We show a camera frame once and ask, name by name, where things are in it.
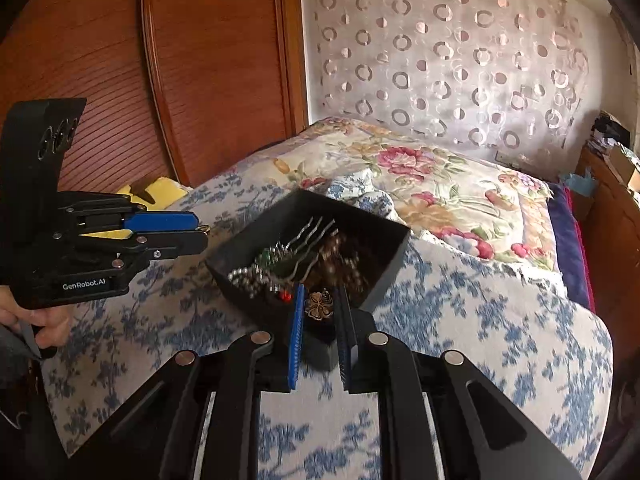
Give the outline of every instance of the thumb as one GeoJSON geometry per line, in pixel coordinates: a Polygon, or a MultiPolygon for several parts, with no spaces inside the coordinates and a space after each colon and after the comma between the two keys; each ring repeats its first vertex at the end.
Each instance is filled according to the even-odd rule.
{"type": "Polygon", "coordinates": [[[19,306],[11,293],[11,289],[6,285],[0,285],[0,309],[13,314],[18,319],[23,319],[32,325],[45,326],[47,316],[45,312],[39,310],[28,310],[19,306]]]}

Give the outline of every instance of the dot pattern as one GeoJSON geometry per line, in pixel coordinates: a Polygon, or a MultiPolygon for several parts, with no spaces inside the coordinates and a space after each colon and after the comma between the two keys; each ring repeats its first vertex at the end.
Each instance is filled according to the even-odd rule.
{"type": "Polygon", "coordinates": [[[309,97],[325,113],[527,160],[564,146],[589,72],[566,1],[311,1],[309,97]]]}

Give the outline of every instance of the black box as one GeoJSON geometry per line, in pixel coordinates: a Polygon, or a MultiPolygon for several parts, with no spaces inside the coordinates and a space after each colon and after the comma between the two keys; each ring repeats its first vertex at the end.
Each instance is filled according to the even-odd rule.
{"type": "MultiPolygon", "coordinates": [[[[335,220],[335,227],[370,248],[381,269],[362,304],[372,312],[382,300],[402,265],[410,229],[372,213],[323,195],[299,189],[275,203],[238,234],[221,244],[207,259],[207,267],[225,298],[247,314],[258,327],[288,342],[287,325],[293,303],[268,303],[263,297],[250,298],[228,280],[238,267],[249,266],[258,253],[277,241],[293,238],[311,217],[335,220]]],[[[305,316],[303,359],[315,368],[332,370],[338,364],[335,330],[332,323],[316,322],[305,316]]]]}

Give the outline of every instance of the blue floral pattern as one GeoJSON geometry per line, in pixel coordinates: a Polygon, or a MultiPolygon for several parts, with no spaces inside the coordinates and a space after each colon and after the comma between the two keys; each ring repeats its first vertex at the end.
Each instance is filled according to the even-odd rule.
{"type": "MultiPolygon", "coordinates": [[[[212,226],[209,251],[289,191],[256,168],[303,142],[308,149],[314,140],[252,156],[176,205],[212,226]]],[[[374,192],[366,172],[359,177],[362,186],[354,187],[336,178],[329,193],[392,215],[379,195],[367,195],[374,192]]],[[[219,351],[255,328],[220,294],[204,265],[207,253],[156,262],[126,296],[78,306],[68,344],[43,366],[69,454],[176,351],[219,351]]],[[[374,316],[380,330],[415,351],[465,353],[588,476],[612,379],[611,342],[600,319],[505,264],[415,237],[374,316]]],[[[263,394],[261,410],[260,479],[380,478],[375,395],[346,394],[338,370],[303,365],[298,389],[263,394]]]]}

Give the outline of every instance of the human hand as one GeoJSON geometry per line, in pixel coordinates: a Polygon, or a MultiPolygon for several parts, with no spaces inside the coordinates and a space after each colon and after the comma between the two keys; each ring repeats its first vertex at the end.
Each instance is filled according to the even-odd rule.
{"type": "Polygon", "coordinates": [[[71,308],[71,305],[64,305],[28,310],[15,302],[8,286],[0,285],[0,323],[18,333],[19,319],[44,327],[36,334],[36,344],[40,348],[66,343],[71,332],[71,308]]]}

